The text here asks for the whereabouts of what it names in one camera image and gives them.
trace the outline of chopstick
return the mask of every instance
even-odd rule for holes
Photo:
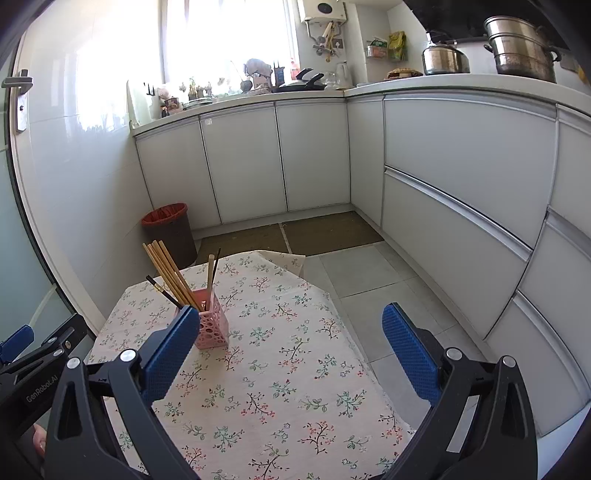
[[[205,301],[205,309],[209,310],[213,288],[213,261],[216,256],[209,254],[209,260],[207,262],[207,300]]]
[[[156,252],[156,255],[158,257],[158,260],[160,260],[160,263],[162,263],[162,265],[166,269],[166,272],[168,273],[168,276],[169,276],[170,280],[173,282],[174,287],[176,288],[176,290],[178,291],[178,293],[181,295],[182,300],[184,301],[184,304],[185,305],[191,305],[191,297],[193,295],[191,293],[188,293],[184,289],[184,287],[181,284],[181,282],[179,282],[178,278],[176,277],[176,275],[174,273],[174,269],[172,268],[172,266],[168,262],[168,259],[164,255],[164,252],[162,251],[162,248],[160,247],[159,243],[156,240],[154,240],[152,242],[151,246],[154,249],[154,251]]]
[[[215,280],[215,278],[216,278],[217,262],[220,261],[220,254],[221,253],[222,253],[222,247],[217,249],[216,262],[215,262],[215,265],[213,266],[212,284],[213,284],[213,280]]]
[[[191,292],[191,289],[189,288],[189,285],[187,285],[186,280],[184,279],[183,275],[181,274],[180,270],[178,269],[177,264],[174,263],[173,258],[168,253],[168,249],[166,248],[166,245],[164,245],[164,242],[162,240],[160,242],[158,242],[158,244],[160,245],[160,248],[162,249],[164,256],[168,260],[168,263],[170,263],[174,272],[177,274],[178,279],[183,284],[185,291],[189,294],[189,301],[190,301],[191,307],[194,307],[199,310],[199,306],[197,305],[197,301],[195,301],[195,298],[193,297],[193,292]]]
[[[176,306],[179,310],[183,308],[183,306],[177,302],[177,300],[166,290],[162,288],[160,284],[158,284],[152,277],[146,275],[146,279],[154,286],[156,290],[158,290],[162,295],[164,295],[173,305]]]
[[[168,249],[164,245],[163,241],[157,242],[154,240],[151,244],[143,244],[143,246],[146,250],[146,253],[150,257],[150,260],[156,267],[156,270],[158,270],[158,273],[160,276],[162,276],[162,279],[176,297],[179,305],[191,305],[191,307],[194,307],[198,311],[202,312],[203,307],[193,297],[193,293],[191,292],[189,285],[176,266],[176,263],[168,252]]]

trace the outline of kitchen cabinet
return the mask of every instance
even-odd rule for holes
[[[497,358],[511,355],[517,361],[540,435],[585,405],[588,395],[577,387],[576,363],[521,293],[511,299],[486,343]]]
[[[591,382],[591,239],[550,212],[519,289],[560,335]]]
[[[513,295],[531,251],[469,206],[386,169],[382,228],[484,338]]]
[[[386,163],[533,247],[552,188],[556,107],[515,98],[457,91],[387,96]]]
[[[220,224],[198,122],[148,132],[136,142],[155,208],[183,202],[192,229]]]
[[[349,146],[343,99],[277,102],[290,211],[349,203]]]
[[[201,116],[222,223],[287,210],[275,109],[257,105]]]
[[[347,103],[351,203],[382,224],[384,191],[384,112],[382,96]]]
[[[591,118],[558,107],[558,162],[550,205],[591,236]]]

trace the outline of floral tablecloth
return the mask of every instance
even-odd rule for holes
[[[392,410],[329,295],[297,277],[302,262],[261,251],[222,258],[215,291],[229,346],[193,347],[165,399],[152,405],[204,479],[367,479],[385,472],[414,433]],[[205,268],[184,271],[192,288],[206,285]],[[129,287],[89,362],[138,349],[173,315],[148,282]],[[107,406],[129,464],[144,469],[112,398]]]

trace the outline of black chopstick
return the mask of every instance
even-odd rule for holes
[[[217,262],[219,262],[219,260],[220,260],[221,253],[222,253],[222,247],[217,249],[216,262],[213,264],[212,285],[213,285],[213,280],[215,280],[215,278],[216,278]]]
[[[162,295],[164,295],[167,299],[169,299],[169,301],[171,301],[174,305],[176,305],[176,307],[181,310],[183,308],[183,306],[177,302],[177,300],[170,294],[168,293],[166,290],[164,290],[162,288],[161,285],[159,285],[152,277],[150,277],[149,275],[146,275],[146,279],[154,286],[154,288],[156,290],[158,290]]]

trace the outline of water heater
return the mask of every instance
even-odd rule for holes
[[[298,0],[297,3],[302,22],[344,22],[347,19],[343,0]]]

